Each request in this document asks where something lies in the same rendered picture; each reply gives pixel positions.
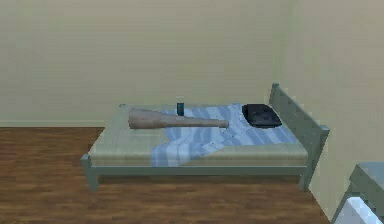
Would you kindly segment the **black pillow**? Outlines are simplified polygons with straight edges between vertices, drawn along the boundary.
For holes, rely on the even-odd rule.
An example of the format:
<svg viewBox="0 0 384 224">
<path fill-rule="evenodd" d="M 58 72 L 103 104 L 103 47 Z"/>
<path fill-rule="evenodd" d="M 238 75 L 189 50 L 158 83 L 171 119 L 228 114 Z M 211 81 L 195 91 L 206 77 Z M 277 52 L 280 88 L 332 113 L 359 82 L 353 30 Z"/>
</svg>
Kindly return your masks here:
<svg viewBox="0 0 384 224">
<path fill-rule="evenodd" d="M 275 111 L 266 104 L 245 104 L 242 113 L 248 124 L 255 128 L 276 128 L 282 122 Z"/>
</svg>

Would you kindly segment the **wooden baseball bat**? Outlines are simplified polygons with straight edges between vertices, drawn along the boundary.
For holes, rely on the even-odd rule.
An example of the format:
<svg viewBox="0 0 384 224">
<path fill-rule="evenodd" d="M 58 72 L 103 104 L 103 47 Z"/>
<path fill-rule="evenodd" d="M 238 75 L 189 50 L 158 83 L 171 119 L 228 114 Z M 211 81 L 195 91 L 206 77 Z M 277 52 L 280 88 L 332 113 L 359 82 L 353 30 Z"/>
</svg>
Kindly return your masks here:
<svg viewBox="0 0 384 224">
<path fill-rule="evenodd" d="M 131 109 L 128 112 L 128 124 L 131 129 L 162 129 L 168 127 L 229 127 L 229 122 L 227 120 L 192 118 L 145 109 Z"/>
</svg>

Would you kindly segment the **grey-green framed bed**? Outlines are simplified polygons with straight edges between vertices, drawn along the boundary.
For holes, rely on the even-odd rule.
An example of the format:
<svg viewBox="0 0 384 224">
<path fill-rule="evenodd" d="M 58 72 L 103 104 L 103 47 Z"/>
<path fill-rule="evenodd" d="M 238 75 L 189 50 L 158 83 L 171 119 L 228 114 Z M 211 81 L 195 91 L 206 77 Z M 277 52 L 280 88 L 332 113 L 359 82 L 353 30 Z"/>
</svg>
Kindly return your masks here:
<svg viewBox="0 0 384 224">
<path fill-rule="evenodd" d="M 270 106 L 298 140 L 297 145 L 257 147 L 252 165 L 207 159 L 176 167 L 154 167 L 152 148 L 166 143 L 165 129 L 131 129 L 128 112 L 145 109 L 177 115 L 177 105 L 126 105 L 118 107 L 115 116 L 106 125 L 89 151 L 81 158 L 90 189 L 96 190 L 104 176 L 230 176 L 230 175 L 293 175 L 298 177 L 301 190 L 307 190 L 323 151 L 330 130 L 316 122 L 278 83 L 271 86 Z M 184 104 L 186 109 L 219 105 Z"/>
</svg>

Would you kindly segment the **blue striped blanket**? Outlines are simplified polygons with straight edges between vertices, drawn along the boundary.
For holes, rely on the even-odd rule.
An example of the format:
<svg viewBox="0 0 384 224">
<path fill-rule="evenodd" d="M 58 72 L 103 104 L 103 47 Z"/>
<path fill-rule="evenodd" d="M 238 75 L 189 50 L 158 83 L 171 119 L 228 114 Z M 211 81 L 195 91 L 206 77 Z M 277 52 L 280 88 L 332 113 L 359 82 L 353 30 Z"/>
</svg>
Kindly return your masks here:
<svg viewBox="0 0 384 224">
<path fill-rule="evenodd" d="M 250 126 L 242 107 L 242 104 L 233 103 L 186 109 L 185 114 L 192 118 L 228 120 L 229 127 L 166 128 L 168 141 L 152 148 L 152 166 L 176 167 L 203 159 L 207 159 L 209 165 L 215 161 L 252 165 L 257 147 L 298 144 L 285 125 L 267 129 Z"/>
</svg>

